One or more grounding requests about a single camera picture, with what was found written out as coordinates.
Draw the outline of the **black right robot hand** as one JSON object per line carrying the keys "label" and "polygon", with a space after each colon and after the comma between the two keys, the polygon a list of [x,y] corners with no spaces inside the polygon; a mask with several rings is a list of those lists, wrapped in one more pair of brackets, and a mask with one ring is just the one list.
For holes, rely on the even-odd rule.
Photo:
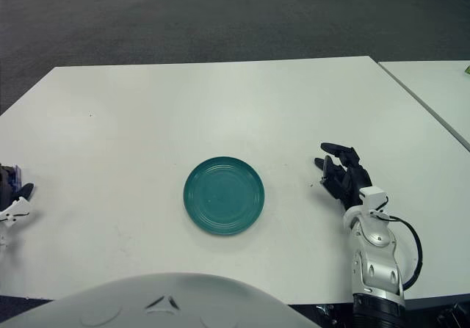
{"label": "black right robot hand", "polygon": [[328,154],[314,159],[315,165],[322,170],[320,183],[334,199],[341,201],[346,211],[362,205],[360,196],[365,194],[361,189],[372,186],[372,181],[360,165],[355,149],[329,142],[322,142],[320,147]]}

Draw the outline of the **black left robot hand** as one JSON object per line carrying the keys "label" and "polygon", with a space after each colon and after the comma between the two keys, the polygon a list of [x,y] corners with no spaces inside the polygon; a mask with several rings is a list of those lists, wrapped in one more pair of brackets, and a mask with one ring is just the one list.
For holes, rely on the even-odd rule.
{"label": "black left robot hand", "polygon": [[33,183],[22,183],[18,166],[1,165],[1,226],[11,227],[32,211]]}

